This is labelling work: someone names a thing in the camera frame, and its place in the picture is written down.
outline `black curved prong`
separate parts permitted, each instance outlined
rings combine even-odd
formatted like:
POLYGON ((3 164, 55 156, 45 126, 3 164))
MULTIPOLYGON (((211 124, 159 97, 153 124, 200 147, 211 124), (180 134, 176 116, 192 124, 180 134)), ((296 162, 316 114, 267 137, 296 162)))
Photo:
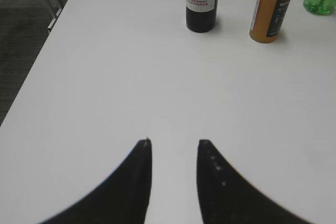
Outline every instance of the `black curved prong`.
POLYGON ((96 189, 43 224, 143 224, 152 184, 152 145, 140 140, 96 189))
POLYGON ((197 190, 204 224, 308 224, 240 176, 209 140, 198 146, 197 190))

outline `floor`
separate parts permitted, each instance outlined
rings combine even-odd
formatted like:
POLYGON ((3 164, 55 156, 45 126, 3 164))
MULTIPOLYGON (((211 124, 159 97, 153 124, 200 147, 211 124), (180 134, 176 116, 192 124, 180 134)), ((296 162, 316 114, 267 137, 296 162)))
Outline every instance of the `floor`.
POLYGON ((43 0, 0 0, 0 125, 48 37, 50 21, 43 0))

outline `table surface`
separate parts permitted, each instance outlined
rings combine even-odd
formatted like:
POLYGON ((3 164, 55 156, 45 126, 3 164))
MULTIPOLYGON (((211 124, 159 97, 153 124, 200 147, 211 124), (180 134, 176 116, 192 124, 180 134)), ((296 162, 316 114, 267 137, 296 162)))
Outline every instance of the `table surface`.
POLYGON ((279 39, 248 32, 256 0, 218 0, 216 27, 185 0, 69 0, 0 127, 0 223, 36 223, 153 143, 146 224, 201 224, 198 140, 299 216, 334 223, 335 16, 292 0, 279 39))

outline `black label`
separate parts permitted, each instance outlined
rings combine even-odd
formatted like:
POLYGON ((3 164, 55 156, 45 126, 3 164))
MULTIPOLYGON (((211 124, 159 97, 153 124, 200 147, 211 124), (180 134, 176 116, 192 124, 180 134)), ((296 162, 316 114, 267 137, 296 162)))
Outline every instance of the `black label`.
POLYGON ((271 23, 269 24, 267 37, 278 35, 283 19, 285 17, 290 0, 277 0, 271 23))

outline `orange juice bottle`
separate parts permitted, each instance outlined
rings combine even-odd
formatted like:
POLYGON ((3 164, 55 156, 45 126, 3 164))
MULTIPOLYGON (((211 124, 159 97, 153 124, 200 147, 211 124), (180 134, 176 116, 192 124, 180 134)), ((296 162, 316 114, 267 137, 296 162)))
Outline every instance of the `orange juice bottle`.
POLYGON ((257 0, 250 36, 257 42, 277 39, 290 0, 257 0))

